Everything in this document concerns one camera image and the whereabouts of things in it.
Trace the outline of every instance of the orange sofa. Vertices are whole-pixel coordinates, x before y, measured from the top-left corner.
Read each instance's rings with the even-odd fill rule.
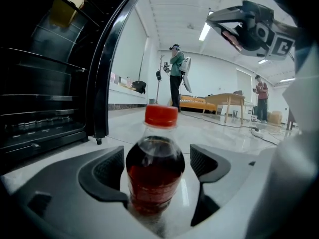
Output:
[[[185,107],[185,108],[216,111],[217,113],[217,106],[214,104],[206,103],[204,98],[196,98],[196,97],[181,95],[179,106]]]

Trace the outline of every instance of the cola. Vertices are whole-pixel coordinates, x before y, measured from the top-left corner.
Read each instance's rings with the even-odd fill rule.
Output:
[[[140,139],[126,158],[131,202],[144,215],[164,211],[185,170],[184,157],[173,140],[151,135]]]

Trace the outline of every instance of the black pants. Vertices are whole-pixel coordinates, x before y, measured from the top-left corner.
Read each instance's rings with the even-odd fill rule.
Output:
[[[257,119],[267,121],[267,99],[258,99]]]
[[[179,109],[179,86],[181,83],[181,76],[170,76],[170,94],[173,106]]]

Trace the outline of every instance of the table leg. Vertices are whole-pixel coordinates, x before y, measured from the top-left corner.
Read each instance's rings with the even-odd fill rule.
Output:
[[[228,105],[227,105],[227,111],[226,111],[226,116],[225,116],[225,123],[227,122],[227,118],[228,118],[230,101],[231,101],[231,97],[228,97]]]
[[[244,123],[244,100],[243,99],[241,99],[240,100],[240,105],[241,105],[241,124],[243,124]]]

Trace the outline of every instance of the red bottle cap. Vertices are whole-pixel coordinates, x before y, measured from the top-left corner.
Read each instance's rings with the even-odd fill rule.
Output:
[[[174,127],[177,122],[178,109],[173,106],[147,105],[145,123],[159,127]]]

